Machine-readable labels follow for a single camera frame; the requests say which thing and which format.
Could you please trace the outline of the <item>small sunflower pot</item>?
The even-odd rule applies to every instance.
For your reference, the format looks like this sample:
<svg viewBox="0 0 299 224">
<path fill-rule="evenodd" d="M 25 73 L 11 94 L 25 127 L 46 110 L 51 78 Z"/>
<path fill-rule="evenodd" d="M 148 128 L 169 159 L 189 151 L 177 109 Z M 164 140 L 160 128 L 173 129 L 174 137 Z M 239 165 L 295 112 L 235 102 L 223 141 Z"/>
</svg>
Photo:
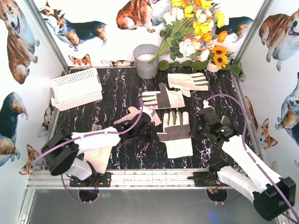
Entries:
<svg viewBox="0 0 299 224">
<path fill-rule="evenodd" d="M 208 55 L 206 69 L 209 72 L 228 70 L 229 64 L 233 61 L 234 53 L 221 45 L 210 45 L 208 49 L 210 53 Z"/>
</svg>

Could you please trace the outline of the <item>green moss stone right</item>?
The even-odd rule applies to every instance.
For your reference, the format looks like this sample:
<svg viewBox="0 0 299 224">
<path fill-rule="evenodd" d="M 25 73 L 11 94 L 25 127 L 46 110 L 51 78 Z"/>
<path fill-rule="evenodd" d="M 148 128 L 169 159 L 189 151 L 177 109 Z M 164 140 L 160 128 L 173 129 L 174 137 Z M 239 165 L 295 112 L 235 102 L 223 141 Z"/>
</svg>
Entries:
<svg viewBox="0 0 299 224">
<path fill-rule="evenodd" d="M 232 64 L 230 66 L 230 71 L 234 74 L 234 75 L 239 75 L 242 71 L 242 68 L 237 65 L 237 64 Z"/>
</svg>

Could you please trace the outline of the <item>artificial flower bouquet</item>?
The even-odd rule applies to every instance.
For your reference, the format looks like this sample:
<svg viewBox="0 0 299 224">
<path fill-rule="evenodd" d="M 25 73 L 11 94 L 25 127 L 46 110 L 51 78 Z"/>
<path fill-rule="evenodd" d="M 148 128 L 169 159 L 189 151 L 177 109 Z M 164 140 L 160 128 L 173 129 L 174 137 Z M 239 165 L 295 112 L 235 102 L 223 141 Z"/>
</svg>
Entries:
<svg viewBox="0 0 299 224">
<path fill-rule="evenodd" d="M 207 60 L 209 43 L 217 28 L 229 24 L 229 17 L 212 0 L 172 0 L 162 17 L 161 44 L 152 60 L 161 56 Z"/>
</svg>

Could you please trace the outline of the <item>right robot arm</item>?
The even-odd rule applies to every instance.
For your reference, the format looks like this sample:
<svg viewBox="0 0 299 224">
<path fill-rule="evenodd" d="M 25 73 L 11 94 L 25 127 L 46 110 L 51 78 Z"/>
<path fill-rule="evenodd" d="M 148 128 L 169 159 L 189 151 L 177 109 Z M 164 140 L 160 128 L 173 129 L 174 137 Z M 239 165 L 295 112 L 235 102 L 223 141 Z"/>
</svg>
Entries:
<svg viewBox="0 0 299 224">
<path fill-rule="evenodd" d="M 244 174 L 235 171 L 224 161 L 211 165 L 209 173 L 251 201 L 264 220 L 271 221 L 295 205 L 294 180 L 281 177 L 251 149 L 246 148 L 239 132 L 231 124 L 219 119 L 213 108 L 199 111 L 192 135 L 194 138 L 210 140 L 237 162 Z"/>
</svg>

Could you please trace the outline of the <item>white perforated storage basket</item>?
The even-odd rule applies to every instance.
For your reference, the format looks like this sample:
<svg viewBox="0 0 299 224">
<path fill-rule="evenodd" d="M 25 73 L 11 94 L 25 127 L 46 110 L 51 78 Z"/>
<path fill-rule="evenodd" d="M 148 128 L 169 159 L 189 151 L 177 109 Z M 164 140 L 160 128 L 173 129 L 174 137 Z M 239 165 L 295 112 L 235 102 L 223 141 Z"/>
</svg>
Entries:
<svg viewBox="0 0 299 224">
<path fill-rule="evenodd" d="M 51 104 L 61 112 L 103 99 L 96 68 L 54 78 L 49 87 Z"/>
</svg>

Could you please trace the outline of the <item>green moss stone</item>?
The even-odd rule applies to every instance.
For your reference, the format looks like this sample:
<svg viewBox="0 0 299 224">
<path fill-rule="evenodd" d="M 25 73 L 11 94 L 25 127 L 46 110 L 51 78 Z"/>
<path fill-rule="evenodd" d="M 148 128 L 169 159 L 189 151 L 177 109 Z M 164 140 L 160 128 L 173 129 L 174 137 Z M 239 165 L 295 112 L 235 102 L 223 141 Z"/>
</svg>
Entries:
<svg viewBox="0 0 299 224">
<path fill-rule="evenodd" d="M 166 60 L 162 60 L 158 64 L 158 69 L 161 71 L 168 70 L 169 67 L 170 67 L 169 62 Z"/>
<path fill-rule="evenodd" d="M 230 71 L 234 74 L 234 75 L 239 75 L 242 71 L 242 68 L 237 65 L 237 64 L 232 64 L 230 66 Z"/>
</svg>

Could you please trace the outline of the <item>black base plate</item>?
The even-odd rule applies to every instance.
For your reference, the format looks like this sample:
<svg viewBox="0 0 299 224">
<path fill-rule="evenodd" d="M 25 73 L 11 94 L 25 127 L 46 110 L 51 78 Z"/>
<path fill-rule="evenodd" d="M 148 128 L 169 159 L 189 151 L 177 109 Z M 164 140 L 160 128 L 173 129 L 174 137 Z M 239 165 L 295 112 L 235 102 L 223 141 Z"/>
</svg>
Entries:
<svg viewBox="0 0 299 224">
<path fill-rule="evenodd" d="M 112 173 L 106 172 L 104 174 L 97 173 L 86 180 L 80 180 L 77 177 L 71 176 L 70 187 L 99 187 L 109 188 L 111 184 Z"/>
<path fill-rule="evenodd" d="M 196 187 L 229 187 L 227 184 L 223 184 L 219 181 L 216 172 L 193 172 L 193 176 L 189 176 L 187 179 L 193 180 Z"/>
</svg>

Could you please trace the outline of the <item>white grey glove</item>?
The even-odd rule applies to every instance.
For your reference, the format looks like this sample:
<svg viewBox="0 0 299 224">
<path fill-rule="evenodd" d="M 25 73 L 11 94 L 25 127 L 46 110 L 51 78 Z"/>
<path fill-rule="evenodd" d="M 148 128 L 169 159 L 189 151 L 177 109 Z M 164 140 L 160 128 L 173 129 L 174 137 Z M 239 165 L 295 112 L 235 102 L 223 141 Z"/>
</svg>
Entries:
<svg viewBox="0 0 299 224">
<path fill-rule="evenodd" d="M 157 110 L 185 107 L 182 91 L 170 91 L 165 83 L 159 84 L 159 91 L 142 92 L 142 100 L 146 107 Z"/>
<path fill-rule="evenodd" d="M 165 113 L 163 132 L 157 135 L 166 145 L 167 158 L 175 159 L 193 155 L 188 112 Z"/>
</svg>

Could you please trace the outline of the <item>aluminium front rail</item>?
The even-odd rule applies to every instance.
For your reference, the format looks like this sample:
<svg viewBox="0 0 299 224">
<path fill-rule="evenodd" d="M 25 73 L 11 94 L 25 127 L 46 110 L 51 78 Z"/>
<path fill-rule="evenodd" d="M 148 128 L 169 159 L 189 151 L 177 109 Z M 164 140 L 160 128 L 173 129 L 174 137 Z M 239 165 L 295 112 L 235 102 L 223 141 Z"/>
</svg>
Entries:
<svg viewBox="0 0 299 224">
<path fill-rule="evenodd" d="M 194 172 L 207 172 L 207 168 L 186 169 L 129 169 L 108 170 L 111 175 L 109 189 L 195 189 Z M 63 189 L 60 176 L 51 176 L 48 170 L 33 171 L 26 189 Z"/>
</svg>

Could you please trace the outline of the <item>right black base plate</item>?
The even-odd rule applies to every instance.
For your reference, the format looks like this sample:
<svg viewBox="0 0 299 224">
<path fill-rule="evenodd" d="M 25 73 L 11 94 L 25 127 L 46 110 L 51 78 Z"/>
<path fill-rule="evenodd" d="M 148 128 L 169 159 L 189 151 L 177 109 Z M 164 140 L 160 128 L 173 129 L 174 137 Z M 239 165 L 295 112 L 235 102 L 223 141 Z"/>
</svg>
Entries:
<svg viewBox="0 0 299 224">
<path fill-rule="evenodd" d="M 229 187 L 227 184 L 223 184 L 219 181 L 216 172 L 193 172 L 193 176 L 189 176 L 187 179 L 193 180 L 196 187 Z"/>
</svg>

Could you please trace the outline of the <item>grey metal bucket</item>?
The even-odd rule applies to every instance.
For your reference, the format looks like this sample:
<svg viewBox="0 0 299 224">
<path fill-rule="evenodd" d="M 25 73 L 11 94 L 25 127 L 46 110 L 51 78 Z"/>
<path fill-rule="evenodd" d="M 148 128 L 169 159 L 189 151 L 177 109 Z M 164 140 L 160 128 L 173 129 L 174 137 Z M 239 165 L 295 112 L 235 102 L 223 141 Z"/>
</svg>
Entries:
<svg viewBox="0 0 299 224">
<path fill-rule="evenodd" d="M 141 44 L 133 51 L 137 74 L 142 79 L 152 79 L 157 75 L 158 58 L 155 58 L 158 47 L 153 44 Z"/>
</svg>

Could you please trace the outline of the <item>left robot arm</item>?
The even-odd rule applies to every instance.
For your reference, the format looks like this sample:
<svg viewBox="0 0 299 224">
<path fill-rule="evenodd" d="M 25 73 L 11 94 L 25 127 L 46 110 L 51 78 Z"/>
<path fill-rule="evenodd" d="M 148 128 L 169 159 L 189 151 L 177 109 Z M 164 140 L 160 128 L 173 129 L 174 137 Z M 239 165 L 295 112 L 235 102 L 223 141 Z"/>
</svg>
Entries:
<svg viewBox="0 0 299 224">
<path fill-rule="evenodd" d="M 126 145 L 135 140 L 157 140 L 155 122 L 145 113 L 135 115 L 132 121 L 99 131 L 71 133 L 63 129 L 42 147 L 42 158 L 52 176 L 67 174 L 80 185 L 89 187 L 96 182 L 99 172 L 91 161 L 80 160 L 77 156 L 101 147 Z"/>
</svg>

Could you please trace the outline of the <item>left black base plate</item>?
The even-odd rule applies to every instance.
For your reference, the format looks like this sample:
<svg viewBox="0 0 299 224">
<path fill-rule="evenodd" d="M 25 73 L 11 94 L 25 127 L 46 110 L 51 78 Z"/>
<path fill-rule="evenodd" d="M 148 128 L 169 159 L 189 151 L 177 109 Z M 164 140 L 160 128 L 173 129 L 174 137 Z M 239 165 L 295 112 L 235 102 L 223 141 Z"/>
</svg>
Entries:
<svg viewBox="0 0 299 224">
<path fill-rule="evenodd" d="M 112 173 L 106 172 L 104 174 L 97 173 L 86 180 L 80 180 L 77 177 L 71 176 L 70 187 L 99 187 L 109 188 L 111 184 Z"/>
</svg>

